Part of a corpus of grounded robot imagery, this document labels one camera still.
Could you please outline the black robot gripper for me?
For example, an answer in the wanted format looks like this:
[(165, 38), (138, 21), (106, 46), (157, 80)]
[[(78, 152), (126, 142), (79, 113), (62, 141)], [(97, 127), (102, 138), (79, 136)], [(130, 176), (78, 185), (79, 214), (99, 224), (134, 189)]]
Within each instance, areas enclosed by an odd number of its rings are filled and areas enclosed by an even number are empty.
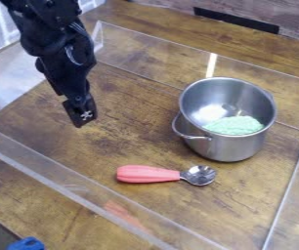
[(71, 22), (63, 30), (42, 23), (24, 23), (19, 32), (23, 49), (36, 57), (36, 70), (44, 75), (55, 92), (68, 99), (62, 106), (74, 126), (81, 128), (97, 117), (86, 80), (95, 59), (85, 27), (79, 22)]

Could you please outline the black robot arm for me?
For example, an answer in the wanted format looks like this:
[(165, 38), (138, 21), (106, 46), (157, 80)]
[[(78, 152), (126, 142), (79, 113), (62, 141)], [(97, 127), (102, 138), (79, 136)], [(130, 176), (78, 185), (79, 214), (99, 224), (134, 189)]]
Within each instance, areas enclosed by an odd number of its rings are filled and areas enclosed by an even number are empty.
[(20, 45), (35, 57), (77, 128), (97, 117), (87, 75), (95, 66), (93, 42), (78, 18), (78, 0), (0, 0), (20, 34)]

